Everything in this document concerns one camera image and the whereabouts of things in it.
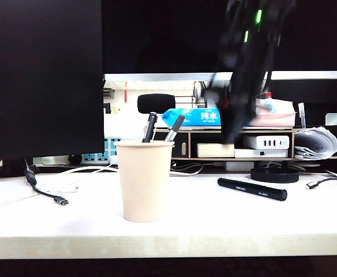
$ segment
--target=stack of papers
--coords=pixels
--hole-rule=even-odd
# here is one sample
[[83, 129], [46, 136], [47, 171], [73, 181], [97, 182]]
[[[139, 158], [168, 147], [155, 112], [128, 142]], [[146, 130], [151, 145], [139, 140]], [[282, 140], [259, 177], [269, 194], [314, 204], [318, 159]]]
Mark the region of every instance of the stack of papers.
[[295, 134], [298, 160], [324, 160], [337, 152], [337, 139], [324, 127], [304, 129]]

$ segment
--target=black round base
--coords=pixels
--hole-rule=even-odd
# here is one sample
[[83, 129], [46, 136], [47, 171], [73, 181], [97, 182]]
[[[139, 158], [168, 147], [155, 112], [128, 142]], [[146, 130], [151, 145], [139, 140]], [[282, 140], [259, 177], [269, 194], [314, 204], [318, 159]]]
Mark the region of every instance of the black round base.
[[267, 183], [295, 183], [299, 180], [299, 172], [290, 169], [251, 169], [253, 180]]

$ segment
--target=paper cup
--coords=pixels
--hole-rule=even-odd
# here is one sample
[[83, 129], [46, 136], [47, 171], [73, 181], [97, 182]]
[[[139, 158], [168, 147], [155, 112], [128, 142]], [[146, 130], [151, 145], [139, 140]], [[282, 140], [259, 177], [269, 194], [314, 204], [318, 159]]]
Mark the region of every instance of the paper cup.
[[123, 217], [134, 222], [161, 219], [174, 142], [119, 141], [115, 145]]

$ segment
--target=white desk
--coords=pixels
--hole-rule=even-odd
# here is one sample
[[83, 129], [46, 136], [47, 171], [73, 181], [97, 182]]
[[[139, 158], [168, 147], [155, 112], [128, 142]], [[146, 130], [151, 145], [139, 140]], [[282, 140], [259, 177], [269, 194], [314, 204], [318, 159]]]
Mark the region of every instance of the white desk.
[[[217, 185], [246, 176], [170, 177], [166, 217], [133, 223], [122, 217], [117, 173], [67, 175], [87, 179], [60, 194], [68, 206], [35, 196], [0, 207], [0, 259], [337, 255], [336, 181], [269, 184], [288, 191], [285, 202]], [[30, 194], [23, 178], [0, 179], [0, 202]]]

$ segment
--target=marker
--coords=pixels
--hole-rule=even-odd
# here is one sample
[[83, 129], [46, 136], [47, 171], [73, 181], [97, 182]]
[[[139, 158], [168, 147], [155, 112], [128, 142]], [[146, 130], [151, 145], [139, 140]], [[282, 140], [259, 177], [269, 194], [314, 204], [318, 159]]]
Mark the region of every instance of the marker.
[[252, 183], [241, 182], [236, 180], [229, 180], [219, 178], [217, 183], [229, 189], [240, 190], [241, 192], [248, 192], [258, 196], [263, 196], [279, 201], [284, 201], [287, 197], [287, 192], [284, 189], [274, 189], [267, 186], [260, 186]]
[[170, 142], [174, 140], [184, 120], [185, 120], [185, 117], [182, 114], [178, 116], [173, 127], [171, 128], [167, 136], [164, 138], [164, 142]]
[[299, 117], [301, 118], [302, 128], [306, 128], [305, 103], [298, 104]]
[[142, 143], [148, 143], [153, 138], [153, 130], [155, 128], [155, 124], [157, 122], [157, 114], [155, 112], [151, 112], [148, 117], [147, 127], [145, 128], [144, 138]]

